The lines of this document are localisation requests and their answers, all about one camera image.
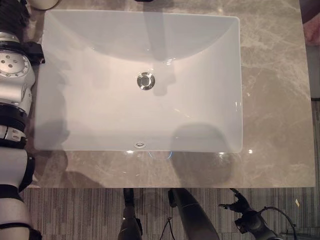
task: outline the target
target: cable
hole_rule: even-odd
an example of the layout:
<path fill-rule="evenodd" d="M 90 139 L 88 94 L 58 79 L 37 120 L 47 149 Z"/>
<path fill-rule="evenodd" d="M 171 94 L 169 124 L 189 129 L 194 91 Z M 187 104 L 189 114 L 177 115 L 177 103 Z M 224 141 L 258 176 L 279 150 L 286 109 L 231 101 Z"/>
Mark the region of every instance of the cable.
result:
<path fill-rule="evenodd" d="M 163 230 L 162 230 L 162 233 L 161 233 L 161 236 L 160 236 L 160 239 L 159 239 L 159 240 L 161 240 L 162 237 L 164 236 L 164 233 L 165 233 L 165 230 L 166 230 L 168 224 L 169 224 L 169 226 L 170 226 L 171 236 L 172 236 L 173 240 L 176 240 L 176 239 L 175 239 L 175 236 L 174 236 L 174 233 L 173 233 L 173 231 L 172 231 L 172 226 L 171 226 L 171 222 L 170 222 L 171 219 L 172 219 L 171 216 L 168 217 L 168 219 L 167 219 L 167 221 L 166 221 L 166 223 L 165 223 L 165 225 L 164 225 L 164 228 L 163 228 Z"/>
<path fill-rule="evenodd" d="M 264 211 L 270 210 L 270 209 L 271 209 L 271 210 L 278 211 L 279 213 L 281 213 L 282 215 L 285 216 L 285 218 L 288 220 L 290 226 L 292 227 L 294 240 L 298 240 L 297 233 L 296 233 L 296 229 L 295 229 L 296 225 L 292 222 L 292 220 L 290 219 L 290 217 L 288 217 L 288 215 L 285 214 L 283 211 L 281 211 L 279 208 L 276 208 L 276 207 L 274 207 L 274 206 L 265 206 L 262 210 L 260 210 L 260 211 L 258 212 L 258 214 L 261 214 L 261 213 L 263 213 Z"/>
<path fill-rule="evenodd" d="M 168 222 L 169 222 L 169 226 L 170 226 L 171 236 L 172 236 L 173 240 L 176 240 L 176 239 L 175 239 L 175 236 L 174 236 L 174 233 L 172 232 L 172 226 L 171 226 L 171 222 L 170 222 L 169 219 L 168 219 Z"/>
<path fill-rule="evenodd" d="M 20 42 L 30 17 L 25 4 L 24 0 L 0 0 L 0 32 L 14 34 Z"/>

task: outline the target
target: gray marble countertop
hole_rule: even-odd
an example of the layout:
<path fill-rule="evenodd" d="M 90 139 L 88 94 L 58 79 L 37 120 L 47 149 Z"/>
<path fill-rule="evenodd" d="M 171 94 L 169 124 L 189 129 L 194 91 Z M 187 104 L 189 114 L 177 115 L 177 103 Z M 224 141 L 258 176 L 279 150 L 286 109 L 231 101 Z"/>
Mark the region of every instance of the gray marble countertop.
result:
<path fill-rule="evenodd" d="M 61 0 L 56 9 L 149 11 L 240 19 L 243 150 L 240 153 L 37 151 L 34 110 L 27 149 L 34 187 L 264 188 L 315 185 L 312 111 L 299 0 Z M 44 11 L 30 9 L 40 42 Z M 36 98 L 37 86 L 33 89 Z"/>

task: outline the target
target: floor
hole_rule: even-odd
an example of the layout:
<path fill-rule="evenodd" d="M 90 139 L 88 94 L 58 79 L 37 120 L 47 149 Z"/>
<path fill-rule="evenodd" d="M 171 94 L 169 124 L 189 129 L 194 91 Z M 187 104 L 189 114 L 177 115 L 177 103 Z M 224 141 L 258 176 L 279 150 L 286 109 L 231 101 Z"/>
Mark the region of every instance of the floor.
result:
<path fill-rule="evenodd" d="M 298 233 L 320 238 L 320 102 L 312 102 L 316 187 L 239 189 L 256 210 L 275 206 L 284 210 L 297 225 Z M 172 217 L 176 240 L 186 236 L 178 209 L 169 206 L 165 188 L 135 189 L 136 214 L 141 219 L 144 240 L 158 240 L 168 217 Z M 249 240 L 235 227 L 237 213 L 218 208 L 221 203 L 233 203 L 228 189 L 193 188 L 190 192 L 202 205 L 221 240 Z M 43 240 L 116 240 L 122 222 L 123 197 L 119 188 L 29 188 L 23 192 L 34 227 Z M 263 217 L 276 233 L 290 232 L 285 218 L 267 211 Z M 167 229 L 164 240 L 171 239 Z"/>

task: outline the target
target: sink basin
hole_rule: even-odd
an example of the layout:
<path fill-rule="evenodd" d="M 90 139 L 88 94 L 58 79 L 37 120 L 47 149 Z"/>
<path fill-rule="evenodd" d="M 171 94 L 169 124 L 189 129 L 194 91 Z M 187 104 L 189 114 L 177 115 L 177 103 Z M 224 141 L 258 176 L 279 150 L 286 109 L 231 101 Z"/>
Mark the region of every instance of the sink basin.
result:
<path fill-rule="evenodd" d="M 232 16 L 47 11 L 35 148 L 239 152 L 239 36 Z"/>

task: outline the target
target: undermount sink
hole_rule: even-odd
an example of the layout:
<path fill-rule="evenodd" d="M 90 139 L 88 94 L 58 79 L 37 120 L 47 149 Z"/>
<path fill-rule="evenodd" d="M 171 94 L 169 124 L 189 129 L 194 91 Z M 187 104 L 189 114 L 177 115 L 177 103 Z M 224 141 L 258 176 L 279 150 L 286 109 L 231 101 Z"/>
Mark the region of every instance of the undermount sink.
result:
<path fill-rule="evenodd" d="M 47 11 L 35 148 L 239 152 L 239 36 L 236 17 Z"/>

